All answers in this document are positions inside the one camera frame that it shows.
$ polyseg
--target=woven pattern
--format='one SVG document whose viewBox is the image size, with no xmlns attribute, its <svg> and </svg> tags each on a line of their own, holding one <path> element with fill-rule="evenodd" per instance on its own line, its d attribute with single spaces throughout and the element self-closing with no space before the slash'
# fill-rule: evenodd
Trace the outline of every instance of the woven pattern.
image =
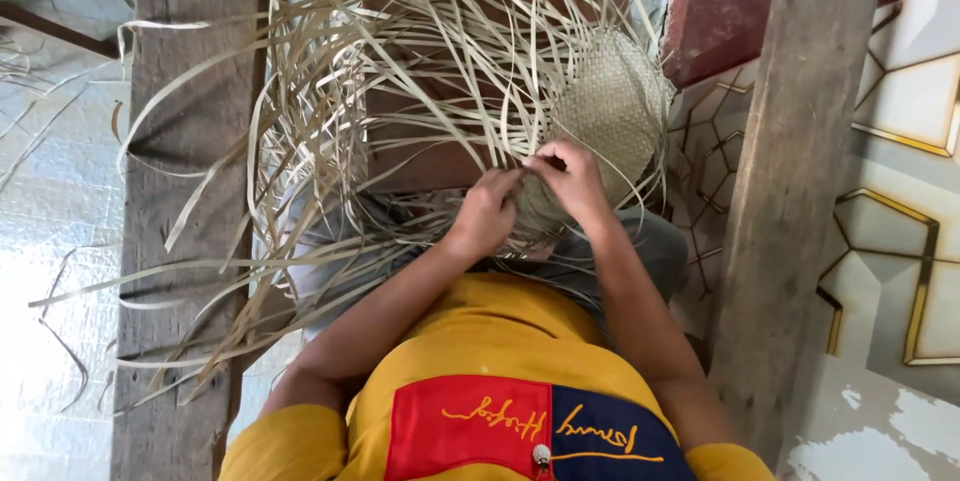
<svg viewBox="0 0 960 481">
<path fill-rule="evenodd" d="M 569 138 L 598 156 L 606 200 L 613 207 L 663 148 L 674 89 L 637 44 L 606 29 L 597 29 L 578 55 L 571 80 L 548 112 L 546 138 Z M 535 178 L 524 185 L 517 220 L 544 232 L 571 222 Z"/>
</svg>

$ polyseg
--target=person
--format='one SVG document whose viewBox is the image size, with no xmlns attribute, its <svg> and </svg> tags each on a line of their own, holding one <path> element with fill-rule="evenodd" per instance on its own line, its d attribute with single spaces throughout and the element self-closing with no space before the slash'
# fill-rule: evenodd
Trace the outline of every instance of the person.
<svg viewBox="0 0 960 481">
<path fill-rule="evenodd" d="M 665 303 L 687 262 L 676 227 L 613 212 L 574 143 L 523 164 L 487 171 L 441 241 L 378 269 L 389 278 L 324 323 L 226 451 L 221 481 L 773 479 L 737 444 Z M 510 234 L 508 194 L 529 173 L 578 231 L 528 277 L 467 272 Z M 327 241 L 343 235 L 335 222 Z M 331 273 L 302 271 L 294 281 Z"/>
</svg>

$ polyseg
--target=straw bundle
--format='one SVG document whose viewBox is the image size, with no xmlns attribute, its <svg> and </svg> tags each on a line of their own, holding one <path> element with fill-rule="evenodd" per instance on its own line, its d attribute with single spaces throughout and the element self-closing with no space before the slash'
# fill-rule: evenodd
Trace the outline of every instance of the straw bundle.
<svg viewBox="0 0 960 481">
<path fill-rule="evenodd" d="M 641 33 L 629 16 L 631 5 L 638 9 Z M 269 19 L 248 44 L 190 70 L 161 91 L 126 139 L 128 144 L 170 90 L 232 55 L 267 49 L 270 73 L 248 136 L 205 173 L 167 241 L 169 250 L 217 172 L 231 161 L 246 160 L 244 227 L 252 225 L 255 235 L 253 259 L 172 264 L 101 285 L 174 267 L 238 266 L 247 270 L 214 295 L 201 315 L 237 289 L 250 288 L 252 294 L 230 333 L 209 354 L 180 359 L 180 348 L 166 361 L 125 359 L 121 365 L 192 368 L 174 385 L 188 377 L 203 381 L 219 361 L 269 346 L 376 288 L 379 282 L 372 281 L 336 298 L 325 295 L 436 242 L 450 227 L 463 191 L 366 194 L 435 146 L 459 143 L 479 174 L 533 155 L 548 139 L 572 138 L 601 157 L 611 207 L 642 201 L 642 190 L 663 177 L 673 89 L 644 53 L 654 34 L 640 0 L 272 0 Z M 378 138 L 386 127 L 408 128 L 413 135 Z M 370 157 L 395 149 L 411 150 L 409 158 L 371 174 Z M 371 199 L 389 204 L 395 219 L 370 213 L 365 203 Z M 540 250 L 572 226 L 533 177 L 525 179 L 517 200 L 519 217 L 504 255 Z M 289 213 L 293 203 L 297 212 Z M 342 213 L 359 233 L 306 250 L 301 243 L 298 249 L 305 232 L 331 212 Z M 346 265 L 329 282 L 316 291 L 294 291 L 291 267 L 333 261 Z M 263 314 L 264 301 L 278 287 L 298 299 L 298 310 Z M 258 331 L 267 321 L 282 322 L 282 329 Z M 189 334 L 183 338 L 190 339 Z M 154 379 L 154 395 L 172 387 L 162 388 L 161 381 Z"/>
</svg>

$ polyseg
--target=wooden beam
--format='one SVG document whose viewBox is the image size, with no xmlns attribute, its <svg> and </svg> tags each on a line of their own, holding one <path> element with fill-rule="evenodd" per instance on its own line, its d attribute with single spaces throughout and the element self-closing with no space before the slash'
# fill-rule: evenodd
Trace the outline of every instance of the wooden beam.
<svg viewBox="0 0 960 481">
<path fill-rule="evenodd" d="M 730 206 L 709 378 L 775 468 L 877 0 L 773 0 Z"/>
<path fill-rule="evenodd" d="M 267 0 L 137 0 L 136 18 L 154 22 L 193 22 L 254 14 Z M 207 29 L 139 30 L 134 44 L 131 78 L 131 119 L 167 83 L 230 48 L 240 46 L 256 29 L 253 21 L 214 25 Z M 246 134 L 254 99 L 264 82 L 264 56 L 247 54 L 206 70 L 168 96 L 136 134 L 130 151 L 151 166 L 175 173 L 200 172 L 225 154 Z M 244 164 L 225 168 L 194 209 L 174 248 L 163 245 L 198 178 L 175 177 L 139 160 L 126 163 L 126 213 L 122 272 L 124 275 L 174 261 L 223 258 L 239 228 L 246 207 Z M 250 251 L 249 236 L 235 256 Z M 197 315 L 211 285 L 230 282 L 237 269 L 171 272 L 127 284 L 120 295 L 133 302 L 150 296 L 180 296 L 187 303 L 176 309 L 121 309 L 117 352 L 132 355 L 170 346 L 181 338 Z M 225 299 L 204 332 L 223 336 L 243 295 Z M 172 370 L 167 383 L 182 375 Z M 152 372 L 120 368 L 115 403 L 125 409 L 147 391 Z M 213 378 L 193 402 L 182 405 L 191 386 L 162 394 L 129 413 L 113 426 L 111 479 L 177 479 L 210 481 L 219 475 L 227 430 L 239 397 L 236 367 Z"/>
<path fill-rule="evenodd" d="M 97 40 L 70 27 L 64 27 L 55 21 L 47 20 L 33 12 L 26 11 L 6 0 L 0 0 L 0 24 L 26 28 L 45 37 L 89 50 L 104 58 L 120 58 L 120 48 L 117 46 L 115 38 Z"/>
</svg>

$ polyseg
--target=gray pants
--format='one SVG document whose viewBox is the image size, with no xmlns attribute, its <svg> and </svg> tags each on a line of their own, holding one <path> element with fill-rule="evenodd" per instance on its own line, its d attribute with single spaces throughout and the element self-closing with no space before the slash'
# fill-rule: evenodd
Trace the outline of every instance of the gray pants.
<svg viewBox="0 0 960 481">
<path fill-rule="evenodd" d="M 294 201 L 290 205 L 289 214 L 297 217 L 302 209 L 303 202 Z M 348 211 L 341 205 L 327 211 L 324 219 L 312 224 L 300 237 L 294 249 L 294 256 L 307 254 L 322 245 L 343 241 L 357 235 L 356 229 L 347 219 Z M 372 201 L 365 202 L 361 212 L 383 224 L 393 222 L 388 210 Z M 642 207 L 630 207 L 617 211 L 616 216 L 630 235 L 636 247 L 636 254 L 643 262 L 643 267 L 650 278 L 653 279 L 656 290 L 666 302 L 669 302 L 670 297 L 680 291 L 687 281 L 687 243 L 680 230 L 667 220 L 649 211 L 644 212 Z M 386 251 L 386 248 L 382 248 L 361 254 L 350 268 L 358 269 L 359 266 L 369 265 L 382 257 Z M 364 273 L 326 291 L 317 306 L 324 304 L 324 300 L 334 300 L 372 280 L 392 275 L 422 253 L 422 249 L 410 249 L 389 262 L 371 266 Z M 558 291 L 586 310 L 609 337 L 603 304 L 600 300 L 600 285 L 595 275 L 583 271 L 594 270 L 594 252 L 591 250 L 590 243 L 582 237 L 567 232 L 559 239 L 553 253 L 544 261 L 499 258 L 488 260 L 490 261 L 484 262 L 482 266 L 487 270 L 514 272 L 549 281 Z M 290 277 L 298 293 L 295 300 L 297 309 L 306 310 L 303 299 L 310 293 L 317 292 L 348 263 L 349 260 L 336 260 L 322 266 L 291 266 Z M 317 336 L 321 330 L 361 298 L 363 294 L 356 295 L 325 313 L 317 323 L 304 329 L 307 340 Z"/>
</svg>

